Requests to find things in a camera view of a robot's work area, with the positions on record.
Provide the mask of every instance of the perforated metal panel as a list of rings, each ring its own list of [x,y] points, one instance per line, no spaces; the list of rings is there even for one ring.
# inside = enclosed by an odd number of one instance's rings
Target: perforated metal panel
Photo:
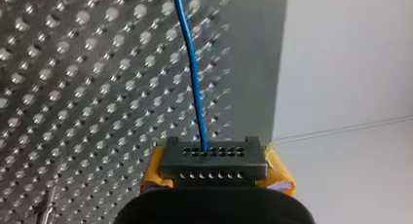
[[[186,0],[210,137],[225,138],[229,0]],[[0,221],[108,223],[151,146],[198,139],[171,0],[1,0]]]

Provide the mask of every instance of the black object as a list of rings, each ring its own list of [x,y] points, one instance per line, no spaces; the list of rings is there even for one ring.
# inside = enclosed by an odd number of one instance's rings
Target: black object
[[[162,178],[174,187],[252,187],[267,175],[263,147],[258,137],[245,142],[210,142],[201,152],[199,142],[170,137],[161,160]]]
[[[286,194],[264,188],[176,188],[131,200],[115,224],[314,224],[311,213]]]

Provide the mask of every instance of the black connector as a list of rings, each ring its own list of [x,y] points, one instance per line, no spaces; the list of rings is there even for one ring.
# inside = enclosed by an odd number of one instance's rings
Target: black connector
[[[172,179],[174,187],[253,187],[267,175],[258,137],[210,142],[207,152],[200,148],[200,142],[170,137],[161,160],[162,178]]]

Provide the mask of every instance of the white wall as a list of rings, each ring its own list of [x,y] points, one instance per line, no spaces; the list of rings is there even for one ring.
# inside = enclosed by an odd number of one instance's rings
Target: white wall
[[[411,224],[413,121],[276,147],[318,224]]]
[[[288,0],[275,139],[413,115],[413,0]]]

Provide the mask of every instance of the wire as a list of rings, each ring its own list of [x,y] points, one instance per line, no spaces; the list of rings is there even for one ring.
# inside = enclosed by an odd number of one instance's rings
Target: wire
[[[201,88],[198,81],[198,63],[197,55],[195,54],[195,44],[191,35],[191,27],[189,21],[186,18],[185,10],[182,0],[173,0],[175,3],[176,13],[179,18],[183,37],[185,38],[186,50],[189,57],[189,67],[191,69],[191,81],[192,81],[192,95],[195,103],[195,113],[197,115],[198,130],[200,131],[201,149],[203,152],[207,151],[207,128],[204,123],[203,117],[203,102],[201,100]]]

